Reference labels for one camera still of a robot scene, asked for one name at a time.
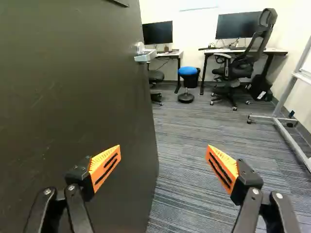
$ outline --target chair headrest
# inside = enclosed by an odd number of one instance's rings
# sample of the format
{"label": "chair headrest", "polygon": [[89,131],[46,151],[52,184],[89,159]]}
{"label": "chair headrest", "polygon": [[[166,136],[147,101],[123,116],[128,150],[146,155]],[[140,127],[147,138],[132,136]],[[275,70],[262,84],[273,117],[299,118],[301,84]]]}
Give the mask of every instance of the chair headrest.
{"label": "chair headrest", "polygon": [[259,17],[259,26],[271,27],[276,23],[277,13],[274,8],[265,8]]}

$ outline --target door handle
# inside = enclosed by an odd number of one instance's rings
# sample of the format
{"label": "door handle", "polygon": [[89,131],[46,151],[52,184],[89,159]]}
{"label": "door handle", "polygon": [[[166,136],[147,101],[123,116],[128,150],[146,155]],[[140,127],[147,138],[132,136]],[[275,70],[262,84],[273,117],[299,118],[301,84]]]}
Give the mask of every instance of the door handle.
{"label": "door handle", "polygon": [[156,50],[148,50],[145,48],[144,43],[138,42],[137,47],[137,56],[134,57],[136,62],[149,62],[154,59],[157,55]]}

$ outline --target gray carpet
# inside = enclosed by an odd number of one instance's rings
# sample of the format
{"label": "gray carpet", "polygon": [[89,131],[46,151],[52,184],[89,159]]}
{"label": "gray carpet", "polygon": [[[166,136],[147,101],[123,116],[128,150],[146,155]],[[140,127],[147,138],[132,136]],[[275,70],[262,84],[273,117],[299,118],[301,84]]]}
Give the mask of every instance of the gray carpet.
{"label": "gray carpet", "polygon": [[[277,190],[291,197],[300,228],[311,232],[311,175],[297,160],[269,121],[248,125],[247,115],[269,114],[270,102],[245,105],[250,99],[237,96],[238,111],[227,101],[209,105],[210,88],[195,101],[177,102],[174,86],[162,85],[163,106],[153,104],[160,162],[147,233],[229,233],[239,208],[230,200],[218,178],[205,161],[208,144],[231,157],[243,158],[264,179],[263,190]],[[295,129],[290,133],[303,151],[311,149]],[[257,233],[265,231],[260,218]]]}

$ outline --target desk leg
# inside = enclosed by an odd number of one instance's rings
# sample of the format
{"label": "desk leg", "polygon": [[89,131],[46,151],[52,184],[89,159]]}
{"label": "desk leg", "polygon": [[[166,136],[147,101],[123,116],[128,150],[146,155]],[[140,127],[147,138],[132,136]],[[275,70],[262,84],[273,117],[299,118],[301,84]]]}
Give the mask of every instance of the desk leg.
{"label": "desk leg", "polygon": [[274,57],[273,54],[269,54],[269,55],[268,55],[266,64],[264,65],[263,71],[262,71],[262,73],[261,73],[261,78],[264,78],[264,79],[265,79],[265,78],[267,77],[268,70],[269,70],[269,67],[270,67],[270,65],[271,65],[271,63],[272,63],[273,57]]}
{"label": "desk leg", "polygon": [[177,93],[178,93],[179,88],[180,88],[180,86],[181,86],[181,84],[180,84],[180,75],[178,74],[178,71],[179,71],[179,69],[180,69],[180,58],[178,58],[177,60],[178,60],[178,69],[177,69],[177,87],[176,87],[176,89],[175,89],[175,94],[177,94]]}
{"label": "desk leg", "polygon": [[201,83],[201,89],[200,89],[200,95],[204,95],[204,79],[205,79],[205,73],[206,73],[206,66],[207,66],[207,59],[208,55],[205,55],[205,60],[204,60],[204,67],[203,67],[203,76],[202,76],[202,83]]}

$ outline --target screw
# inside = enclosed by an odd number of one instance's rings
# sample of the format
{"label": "screw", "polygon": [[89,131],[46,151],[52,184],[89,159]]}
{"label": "screw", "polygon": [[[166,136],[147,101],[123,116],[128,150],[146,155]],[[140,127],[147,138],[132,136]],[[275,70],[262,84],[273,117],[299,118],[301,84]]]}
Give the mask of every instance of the screw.
{"label": "screw", "polygon": [[74,186],[73,185],[70,185],[69,187],[68,187],[68,190],[69,191],[72,191],[74,189]]}
{"label": "screw", "polygon": [[259,194],[258,189],[253,188],[253,193],[256,194],[256,195],[258,195],[258,194]]}
{"label": "screw", "polygon": [[46,190],[44,190],[44,195],[48,195],[51,193],[51,190],[49,188],[47,188]]}
{"label": "screw", "polygon": [[276,193],[276,196],[277,196],[278,198],[280,198],[280,199],[282,199],[282,198],[283,198],[283,195],[282,195],[282,194],[280,194],[280,193]]}

